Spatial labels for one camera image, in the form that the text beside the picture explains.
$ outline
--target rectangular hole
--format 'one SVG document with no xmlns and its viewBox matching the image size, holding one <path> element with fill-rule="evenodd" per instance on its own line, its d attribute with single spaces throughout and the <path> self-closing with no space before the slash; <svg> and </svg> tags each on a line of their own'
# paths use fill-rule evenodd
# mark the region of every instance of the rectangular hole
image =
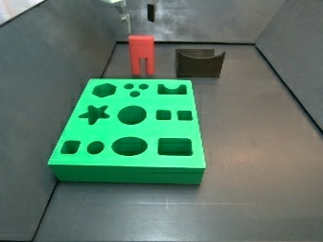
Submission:
<svg viewBox="0 0 323 242">
<path fill-rule="evenodd" d="M 64 155 L 65 154 L 73 155 L 78 150 L 80 144 L 81 144 L 80 141 L 73 141 L 73 140 L 65 141 L 62 144 L 60 153 Z"/>
<path fill-rule="evenodd" d="M 157 141 L 157 154 L 170 156 L 190 156 L 192 141 L 184 138 L 161 138 Z"/>
<path fill-rule="evenodd" d="M 190 111 L 177 111 L 176 115 L 177 115 L 177 120 L 181 120 L 181 121 L 192 121 L 193 120 Z"/>
<path fill-rule="evenodd" d="M 172 113 L 169 110 L 157 110 L 156 111 L 156 120 L 170 120 Z"/>
</svg>

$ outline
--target gray floor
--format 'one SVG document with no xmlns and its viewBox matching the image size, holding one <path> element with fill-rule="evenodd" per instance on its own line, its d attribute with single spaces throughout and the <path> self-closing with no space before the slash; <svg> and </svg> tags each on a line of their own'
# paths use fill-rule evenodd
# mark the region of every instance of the gray floor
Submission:
<svg viewBox="0 0 323 242">
<path fill-rule="evenodd" d="M 200 186 L 60 183 L 36 241 L 323 239 L 323 137 L 253 46 L 158 44 L 227 51 L 220 79 L 193 79 L 207 158 Z M 118 44 L 106 78 L 130 78 Z"/>
</svg>

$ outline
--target green foam board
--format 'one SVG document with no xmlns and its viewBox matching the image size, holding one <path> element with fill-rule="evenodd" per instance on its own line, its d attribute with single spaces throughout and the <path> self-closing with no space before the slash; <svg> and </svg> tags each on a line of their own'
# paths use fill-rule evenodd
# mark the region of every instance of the green foam board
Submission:
<svg viewBox="0 0 323 242">
<path fill-rule="evenodd" d="M 200 184 L 190 81 L 90 79 L 48 165 L 66 182 Z"/>
</svg>

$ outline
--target hexagonal hole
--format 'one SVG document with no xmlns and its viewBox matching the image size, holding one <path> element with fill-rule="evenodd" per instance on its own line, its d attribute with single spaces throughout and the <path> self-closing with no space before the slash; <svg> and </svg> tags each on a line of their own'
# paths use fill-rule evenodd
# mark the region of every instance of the hexagonal hole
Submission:
<svg viewBox="0 0 323 242">
<path fill-rule="evenodd" d="M 97 97 L 106 97 L 109 95 L 114 95 L 114 93 L 116 93 L 116 86 L 109 83 L 105 83 L 93 88 L 92 95 Z"/>
</svg>

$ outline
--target oval hole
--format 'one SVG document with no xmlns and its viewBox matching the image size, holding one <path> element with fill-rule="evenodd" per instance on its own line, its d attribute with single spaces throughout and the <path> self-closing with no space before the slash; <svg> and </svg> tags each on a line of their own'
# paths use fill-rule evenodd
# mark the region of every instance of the oval hole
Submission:
<svg viewBox="0 0 323 242">
<path fill-rule="evenodd" d="M 146 142 L 136 137 L 125 137 L 116 140 L 112 144 L 112 150 L 124 156 L 141 154 L 148 148 Z"/>
<path fill-rule="evenodd" d="M 94 141 L 86 146 L 86 152 L 90 155 L 98 154 L 104 150 L 104 143 L 101 141 Z"/>
</svg>

